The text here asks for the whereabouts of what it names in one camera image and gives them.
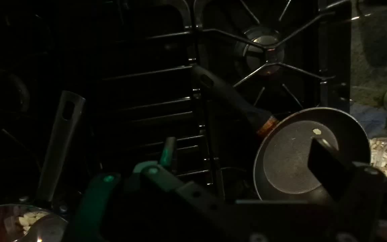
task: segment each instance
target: black handle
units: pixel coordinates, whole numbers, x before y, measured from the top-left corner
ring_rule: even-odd
[[[36,202],[50,203],[54,198],[85,104],[83,97],[62,92],[38,183]]]
[[[192,74],[212,97],[226,103],[242,117],[247,119],[247,123],[254,131],[259,131],[270,119],[273,119],[270,112],[250,105],[232,86],[223,82],[219,77],[204,68],[193,66]]]

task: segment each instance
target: metal rod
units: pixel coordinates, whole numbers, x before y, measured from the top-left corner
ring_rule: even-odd
[[[283,11],[282,11],[282,14],[281,14],[279,18],[278,18],[278,22],[282,22],[282,19],[283,19],[283,17],[286,15],[286,11],[289,10],[289,6],[290,6],[290,4],[292,4],[292,0],[287,0],[285,8],[283,8]]]
[[[328,80],[332,80],[332,78],[333,78],[333,77],[316,76],[316,74],[309,73],[309,72],[306,72],[306,70],[304,70],[304,69],[300,69],[300,68],[296,68],[296,66],[292,66],[292,65],[286,65],[286,64],[279,64],[279,66],[286,68],[286,69],[290,69],[290,70],[297,72],[297,73],[301,73],[301,74],[305,74],[305,76],[309,76],[309,77],[312,77],[312,78],[314,78],[314,80],[318,80],[318,81],[328,81]]]
[[[201,171],[192,171],[192,172],[185,172],[185,174],[179,174],[177,177],[179,178],[183,178],[183,177],[195,177],[195,175],[201,175],[201,174],[208,174],[210,170],[201,170]]]
[[[142,127],[148,124],[163,123],[165,120],[180,121],[180,120],[185,120],[187,117],[191,117],[192,115],[193,115],[192,111],[177,112],[177,113],[171,113],[171,115],[160,115],[160,116],[153,116],[153,117],[141,119],[141,120],[130,120],[130,121],[124,123],[124,125],[134,128],[134,127]]]
[[[179,31],[179,33],[171,33],[171,34],[163,34],[163,35],[152,35],[146,38],[138,38],[138,39],[128,39],[128,41],[121,41],[121,42],[113,42],[107,43],[105,46],[79,46],[79,47],[72,47],[72,51],[81,53],[81,51],[90,51],[90,50],[107,50],[118,46],[136,46],[136,45],[144,45],[146,42],[167,42],[172,41],[175,42],[175,38],[187,38],[191,37],[193,33],[192,31]]]
[[[302,109],[302,105],[301,105],[300,100],[297,99],[297,96],[293,95],[285,84],[282,84],[282,89],[285,90],[285,93],[287,96],[290,96],[290,99],[298,105],[298,108]]]
[[[285,37],[282,41],[277,42],[275,45],[269,46],[267,49],[277,49],[281,45],[286,43],[287,41],[290,41],[292,38],[294,38],[296,35],[298,35],[300,33],[302,33],[305,29],[310,27],[312,25],[314,25],[316,22],[318,22],[320,19],[325,18],[325,17],[330,17],[333,15],[333,12],[325,12],[325,14],[320,14],[317,15],[314,19],[309,21],[308,23],[305,23],[304,26],[301,26],[300,29],[297,29],[296,31],[293,31],[290,35]]]
[[[172,68],[172,69],[161,69],[161,70],[146,72],[146,73],[133,73],[133,74],[128,74],[128,76],[102,78],[99,81],[93,81],[91,84],[114,82],[114,81],[138,78],[138,77],[145,77],[145,76],[157,76],[157,74],[163,74],[163,73],[183,72],[183,70],[189,70],[189,69],[191,69],[191,66],[177,66],[177,68]]]
[[[184,142],[195,142],[195,140],[199,140],[199,139],[204,139],[204,135],[193,135],[193,136],[187,136],[187,138],[181,138],[181,139],[177,139],[177,143],[184,143]],[[148,150],[148,148],[153,148],[153,147],[160,147],[163,146],[164,143],[149,143],[149,144],[140,144],[140,146],[133,146],[133,147],[118,147],[118,148],[110,148],[110,150],[106,150],[103,151],[102,154],[118,154],[118,152],[130,152],[130,151],[134,151],[134,150]],[[197,146],[189,146],[189,147],[181,147],[179,148],[179,151],[185,151],[185,150],[191,150],[191,148],[196,148]]]
[[[250,18],[257,23],[261,25],[261,21],[257,18],[257,15],[249,8],[244,0],[239,0],[239,3],[243,6],[246,12],[250,15]]]
[[[254,72],[249,73],[246,77],[243,77],[240,81],[238,81],[235,85],[232,85],[232,88],[238,88],[239,85],[244,84],[247,80],[250,80],[253,76],[255,76],[257,73],[259,73],[262,69],[265,68],[270,68],[270,66],[278,66],[278,64],[265,64],[262,66],[259,66],[258,69],[255,69]]]
[[[318,80],[318,81],[328,81],[328,80],[332,80],[333,77],[320,77],[320,76],[316,76],[313,73],[309,73],[306,70],[302,70],[300,68],[296,68],[296,66],[292,66],[292,65],[286,65],[286,64],[282,64],[282,62],[275,62],[275,64],[265,64],[262,66],[259,66],[258,69],[255,69],[254,72],[249,73],[246,77],[243,77],[240,81],[238,81],[235,85],[232,85],[232,88],[238,88],[239,85],[244,84],[246,81],[249,81],[253,76],[255,76],[257,73],[259,73],[261,70],[266,69],[266,68],[270,68],[270,66],[281,66],[281,68],[286,68],[286,69],[290,69],[293,72],[297,72],[297,73],[301,73],[301,74],[305,74],[305,76],[309,76],[314,80]]]
[[[336,7],[343,6],[345,3],[351,3],[351,0],[340,0],[340,2],[332,3],[332,4],[326,6],[322,11],[328,11],[328,10],[336,8]]]
[[[257,107],[257,104],[259,103],[263,92],[265,92],[265,86],[262,86],[262,89],[259,90],[258,97],[257,97],[255,103],[253,104],[254,107]]]
[[[138,107],[130,107],[126,109],[114,109],[114,111],[105,111],[99,113],[94,113],[93,117],[106,117],[106,116],[114,116],[115,113],[124,113],[124,112],[134,112],[138,109],[152,109],[152,108],[158,108],[158,107],[168,107],[168,105],[177,105],[177,104],[184,104],[191,101],[191,97],[183,97],[177,100],[171,100],[171,101],[164,101],[164,103],[153,103],[153,104],[146,104],[146,105],[138,105]]]
[[[244,39],[244,38],[240,38],[240,37],[236,37],[236,35],[232,35],[232,34],[228,34],[228,33],[224,33],[222,30],[218,30],[218,29],[207,29],[207,30],[201,30],[201,33],[214,33],[214,34],[219,34],[222,37],[226,37],[226,38],[230,38],[230,39],[235,39],[238,42],[242,42],[242,43],[246,43],[246,45],[250,45],[250,46],[254,46],[257,49],[261,49],[261,50],[269,50],[269,47],[265,47],[265,46],[261,46],[261,45],[257,45],[249,39]]]

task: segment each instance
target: utensil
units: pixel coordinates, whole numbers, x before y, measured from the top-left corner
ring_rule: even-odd
[[[48,218],[43,217],[42,220],[46,218],[46,221],[40,224],[38,221],[38,225],[31,232],[32,234],[27,236],[27,238],[34,237],[34,234],[38,236],[36,233],[46,236],[44,232],[52,232],[52,237],[48,237],[47,233],[48,240],[62,240],[67,222],[47,209],[50,207],[56,191],[70,144],[83,113],[85,103],[86,100],[75,93],[62,92],[34,205],[0,206],[0,242],[23,238],[24,234],[21,226],[19,225],[19,217],[24,216],[25,213],[43,211],[50,214],[47,216]]]
[[[326,191],[308,168],[314,138],[324,140],[351,162],[369,163],[367,135],[348,113],[332,108],[310,108],[277,123],[271,113],[251,107],[211,72],[200,66],[193,66],[192,72],[212,97],[238,111],[255,131],[265,131],[253,168],[254,187],[261,199],[329,201]]]

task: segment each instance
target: pan handle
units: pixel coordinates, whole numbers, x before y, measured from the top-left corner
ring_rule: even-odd
[[[219,99],[244,117],[258,136],[265,138],[277,125],[277,120],[270,112],[250,105],[232,86],[211,72],[201,66],[192,66],[192,74],[212,97]]]
[[[36,202],[50,203],[54,198],[85,104],[83,97],[62,92],[38,183]]]

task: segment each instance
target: frying pan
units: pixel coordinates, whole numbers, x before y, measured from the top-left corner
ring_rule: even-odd
[[[308,168],[312,139],[325,142],[348,160],[369,163],[368,138],[348,113],[333,108],[309,108],[278,123],[271,113],[251,107],[208,70],[193,66],[192,73],[208,93],[246,117],[258,135],[258,131],[266,129],[253,168],[254,187],[262,201],[330,202]]]
[[[54,120],[50,143],[46,151],[43,170],[38,183],[34,205],[0,205],[0,242],[54,242],[60,241],[66,221],[47,210],[51,203],[63,166],[67,159],[74,132],[81,121],[86,100],[75,93],[63,92]],[[19,225],[19,217],[25,213],[46,213],[46,221],[36,222],[27,237]]]

